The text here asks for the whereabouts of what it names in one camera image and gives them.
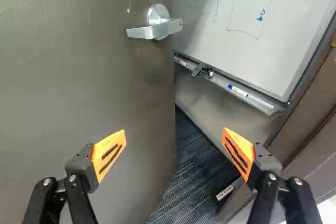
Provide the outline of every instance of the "lever door handle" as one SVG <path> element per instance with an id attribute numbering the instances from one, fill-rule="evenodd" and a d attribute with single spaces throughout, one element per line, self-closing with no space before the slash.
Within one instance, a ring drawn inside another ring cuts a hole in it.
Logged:
<path id="1" fill-rule="evenodd" d="M 126 29 L 127 36 L 139 39 L 161 40 L 183 28 L 183 20 L 171 19 L 167 8 L 162 4 L 152 5 L 147 13 L 145 27 Z"/>

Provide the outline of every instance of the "whiteboard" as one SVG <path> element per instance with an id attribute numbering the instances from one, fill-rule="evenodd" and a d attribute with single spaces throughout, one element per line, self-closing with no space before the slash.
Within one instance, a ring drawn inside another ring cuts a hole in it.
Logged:
<path id="1" fill-rule="evenodd" d="M 336 0 L 173 0 L 184 20 L 174 49 L 287 101 L 335 12 Z"/>

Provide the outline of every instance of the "orange gripper pad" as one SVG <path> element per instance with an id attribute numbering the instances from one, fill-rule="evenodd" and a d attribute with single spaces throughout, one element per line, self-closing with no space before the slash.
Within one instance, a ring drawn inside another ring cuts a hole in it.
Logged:
<path id="1" fill-rule="evenodd" d="M 115 132 L 94 145 L 91 161 L 98 183 L 102 181 L 125 147 L 125 130 Z"/>
<path id="2" fill-rule="evenodd" d="M 227 128 L 223 129 L 222 145 L 247 182 L 255 160 L 254 145 Z"/>

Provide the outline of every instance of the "blue marker drawing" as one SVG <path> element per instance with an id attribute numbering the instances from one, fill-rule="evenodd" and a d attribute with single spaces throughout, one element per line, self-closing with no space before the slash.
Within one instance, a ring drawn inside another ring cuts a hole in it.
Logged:
<path id="1" fill-rule="evenodd" d="M 221 0 L 216 0 L 216 12 L 213 18 L 213 22 L 217 22 L 217 15 L 218 15 L 218 7 L 219 7 L 219 3 Z"/>
<path id="2" fill-rule="evenodd" d="M 264 15 L 266 12 L 265 12 L 265 9 L 262 9 L 260 15 Z M 259 18 L 257 18 L 258 21 L 262 21 L 262 17 L 260 16 Z"/>

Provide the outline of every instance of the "whiteboard drawing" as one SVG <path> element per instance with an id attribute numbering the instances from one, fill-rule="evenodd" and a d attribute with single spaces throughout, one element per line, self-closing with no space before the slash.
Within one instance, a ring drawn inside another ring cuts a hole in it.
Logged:
<path id="1" fill-rule="evenodd" d="M 265 9 L 262 9 L 262 11 L 261 11 L 261 13 L 260 13 L 260 17 L 257 18 L 257 20 L 261 22 L 261 21 L 263 20 L 262 16 L 263 16 L 265 13 L 266 13 L 266 12 L 265 12 Z"/>
<path id="2" fill-rule="evenodd" d="M 227 30 L 259 39 L 272 0 L 233 0 Z"/>
<path id="3" fill-rule="evenodd" d="M 221 2 L 221 0 L 216 0 L 216 12 L 213 18 L 213 22 L 217 22 L 217 15 L 218 15 L 218 7 L 219 7 L 219 3 Z"/>

